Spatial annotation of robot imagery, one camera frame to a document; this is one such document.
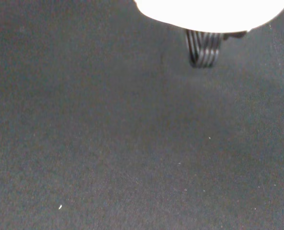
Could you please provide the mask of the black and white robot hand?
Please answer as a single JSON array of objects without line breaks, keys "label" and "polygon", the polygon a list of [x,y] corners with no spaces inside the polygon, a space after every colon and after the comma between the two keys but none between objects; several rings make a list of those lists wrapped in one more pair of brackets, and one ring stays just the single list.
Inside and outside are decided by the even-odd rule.
[{"label": "black and white robot hand", "polygon": [[222,41],[242,38],[284,11],[284,0],[137,0],[146,17],[184,29],[191,65],[215,65]]}]

